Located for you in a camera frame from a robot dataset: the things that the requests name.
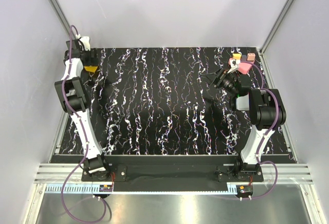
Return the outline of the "yellow socket block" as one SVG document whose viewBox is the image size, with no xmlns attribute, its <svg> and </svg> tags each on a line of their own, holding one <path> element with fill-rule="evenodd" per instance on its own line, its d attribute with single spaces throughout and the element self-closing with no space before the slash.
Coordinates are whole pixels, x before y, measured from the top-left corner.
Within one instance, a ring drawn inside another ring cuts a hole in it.
<svg viewBox="0 0 329 224">
<path fill-rule="evenodd" d="M 98 70 L 99 66 L 84 66 L 84 69 L 87 72 L 95 73 Z"/>
</svg>

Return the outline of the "pink triangular socket base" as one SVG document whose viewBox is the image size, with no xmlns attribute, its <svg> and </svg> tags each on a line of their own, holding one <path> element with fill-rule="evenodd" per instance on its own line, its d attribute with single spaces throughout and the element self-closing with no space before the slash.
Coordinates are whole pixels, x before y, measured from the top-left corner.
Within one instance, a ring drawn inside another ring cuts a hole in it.
<svg viewBox="0 0 329 224">
<path fill-rule="evenodd" d="M 252 62 L 240 62 L 239 68 L 238 68 L 238 72 L 242 73 L 242 74 L 247 74 L 249 72 L 249 70 L 251 69 L 253 63 Z"/>
</svg>

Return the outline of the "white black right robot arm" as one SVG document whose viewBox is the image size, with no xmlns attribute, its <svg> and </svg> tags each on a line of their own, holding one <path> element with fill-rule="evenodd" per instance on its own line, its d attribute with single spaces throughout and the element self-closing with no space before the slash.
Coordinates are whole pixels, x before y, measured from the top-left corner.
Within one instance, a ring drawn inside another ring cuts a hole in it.
<svg viewBox="0 0 329 224">
<path fill-rule="evenodd" d="M 230 73 L 227 69 L 202 75 L 209 86 L 223 88 L 229 94 L 230 107 L 235 111 L 248 111 L 251 132 L 246 145 L 232 166 L 218 166 L 220 182 L 263 181 L 261 155 L 275 130 L 286 121 L 286 111 L 277 89 L 251 87 L 247 75 Z"/>
</svg>

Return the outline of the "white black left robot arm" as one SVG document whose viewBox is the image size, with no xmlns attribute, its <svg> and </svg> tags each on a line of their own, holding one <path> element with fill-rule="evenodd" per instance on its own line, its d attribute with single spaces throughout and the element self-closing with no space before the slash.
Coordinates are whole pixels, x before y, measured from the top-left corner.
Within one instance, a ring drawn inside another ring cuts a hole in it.
<svg viewBox="0 0 329 224">
<path fill-rule="evenodd" d="M 97 52 L 91 49 L 88 36 L 78 34 L 76 39 L 66 44 L 68 50 L 64 56 L 64 75 L 54 83 L 54 87 L 64 112 L 70 115 L 76 125 L 84 151 L 83 173 L 105 181 L 111 175 L 111 168 L 104 162 L 104 154 L 90 120 L 91 101 L 81 80 L 84 69 L 91 67 L 90 72 L 96 71 Z"/>
</svg>

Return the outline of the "orange plug on base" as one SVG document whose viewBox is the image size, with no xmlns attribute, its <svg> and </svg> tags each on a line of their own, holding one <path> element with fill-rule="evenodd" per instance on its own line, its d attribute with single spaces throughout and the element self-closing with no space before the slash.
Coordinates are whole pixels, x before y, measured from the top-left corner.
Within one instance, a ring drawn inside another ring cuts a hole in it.
<svg viewBox="0 0 329 224">
<path fill-rule="evenodd" d="M 233 53 L 232 54 L 232 58 L 235 60 L 240 60 L 242 57 L 242 55 L 240 53 Z"/>
</svg>

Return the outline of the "grey plug on base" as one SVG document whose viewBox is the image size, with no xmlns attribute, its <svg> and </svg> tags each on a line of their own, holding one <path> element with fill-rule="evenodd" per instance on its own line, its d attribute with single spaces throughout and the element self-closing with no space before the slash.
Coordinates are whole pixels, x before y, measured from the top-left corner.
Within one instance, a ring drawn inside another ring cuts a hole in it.
<svg viewBox="0 0 329 224">
<path fill-rule="evenodd" d="M 241 61 L 242 62 L 246 62 L 247 61 L 247 56 L 246 55 L 242 55 L 241 56 Z"/>
</svg>

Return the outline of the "beige plug on base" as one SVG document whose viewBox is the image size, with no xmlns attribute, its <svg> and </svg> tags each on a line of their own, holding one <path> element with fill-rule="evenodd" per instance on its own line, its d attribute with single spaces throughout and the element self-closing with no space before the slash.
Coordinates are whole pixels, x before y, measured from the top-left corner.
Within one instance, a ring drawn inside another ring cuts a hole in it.
<svg viewBox="0 0 329 224">
<path fill-rule="evenodd" d="M 247 54 L 247 61 L 254 63 L 255 62 L 255 54 L 254 53 L 248 53 Z"/>
</svg>

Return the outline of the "aluminium frame rail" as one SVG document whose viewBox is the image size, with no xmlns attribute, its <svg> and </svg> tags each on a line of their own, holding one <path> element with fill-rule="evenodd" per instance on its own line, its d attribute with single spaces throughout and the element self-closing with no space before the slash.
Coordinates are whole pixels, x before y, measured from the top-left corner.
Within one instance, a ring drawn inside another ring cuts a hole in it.
<svg viewBox="0 0 329 224">
<path fill-rule="evenodd" d="M 61 183 L 75 168 L 75 164 L 40 164 L 34 183 Z M 210 179 L 218 182 L 244 183 L 273 183 L 275 169 L 270 164 L 261 166 L 261 172 L 254 176 L 229 176 L 232 164 L 223 167 L 210 164 L 119 164 L 112 165 L 116 182 L 128 182 L 133 179 Z M 277 164 L 277 184 L 312 184 L 313 179 L 306 164 Z M 91 179 L 83 173 L 81 167 L 70 176 L 69 182 L 99 181 Z"/>
</svg>

